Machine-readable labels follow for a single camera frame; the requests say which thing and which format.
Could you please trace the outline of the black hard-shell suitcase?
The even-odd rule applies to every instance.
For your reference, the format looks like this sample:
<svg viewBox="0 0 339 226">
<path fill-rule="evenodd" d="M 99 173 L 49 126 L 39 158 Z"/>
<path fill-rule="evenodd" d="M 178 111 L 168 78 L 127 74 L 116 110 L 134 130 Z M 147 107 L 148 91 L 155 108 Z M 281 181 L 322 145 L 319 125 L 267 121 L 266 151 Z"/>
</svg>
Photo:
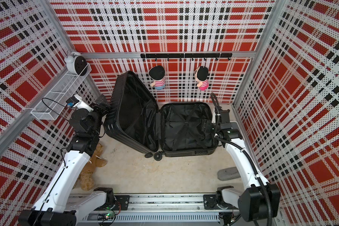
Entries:
<svg viewBox="0 0 339 226">
<path fill-rule="evenodd" d="M 104 130 L 143 154 L 201 156 L 213 154 L 218 146 L 207 103 L 174 102 L 159 107 L 132 71 L 116 79 Z"/>
</svg>

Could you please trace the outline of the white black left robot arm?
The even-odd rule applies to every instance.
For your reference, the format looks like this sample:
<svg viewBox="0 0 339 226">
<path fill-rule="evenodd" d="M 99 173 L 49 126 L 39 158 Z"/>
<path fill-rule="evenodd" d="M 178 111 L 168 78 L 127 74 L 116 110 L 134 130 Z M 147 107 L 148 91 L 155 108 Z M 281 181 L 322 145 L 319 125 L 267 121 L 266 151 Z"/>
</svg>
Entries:
<svg viewBox="0 0 339 226">
<path fill-rule="evenodd" d="M 74 95 L 66 104 L 75 108 L 69 121 L 75 136 L 66 153 L 62 154 L 63 162 L 48 188 L 30 210 L 24 210 L 19 215 L 18 223 L 21 226 L 75 226 L 95 209 L 115 203 L 113 190 L 99 187 L 76 204 L 67 206 L 74 184 L 94 156 L 102 118 L 109 113 L 110 105 L 104 95 L 91 105 L 86 104 L 79 95 Z"/>
</svg>

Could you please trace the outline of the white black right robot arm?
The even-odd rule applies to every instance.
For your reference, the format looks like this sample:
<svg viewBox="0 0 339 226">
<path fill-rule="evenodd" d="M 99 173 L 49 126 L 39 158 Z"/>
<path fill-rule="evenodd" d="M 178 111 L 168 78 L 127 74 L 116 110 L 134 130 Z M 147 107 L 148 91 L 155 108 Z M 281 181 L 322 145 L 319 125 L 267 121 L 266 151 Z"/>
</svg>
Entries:
<svg viewBox="0 0 339 226">
<path fill-rule="evenodd" d="M 230 175 L 241 178 L 244 191 L 240 192 L 233 186 L 219 187 L 214 197 L 204 198 L 207 209 L 238 209 L 240 217 L 246 222 L 266 220 L 272 225 L 273 218 L 278 214 L 280 189 L 271 184 L 255 164 L 246 148 L 241 132 L 230 121 L 228 110 L 214 110 L 214 137 L 231 155 L 235 167 L 228 168 Z"/>
</svg>

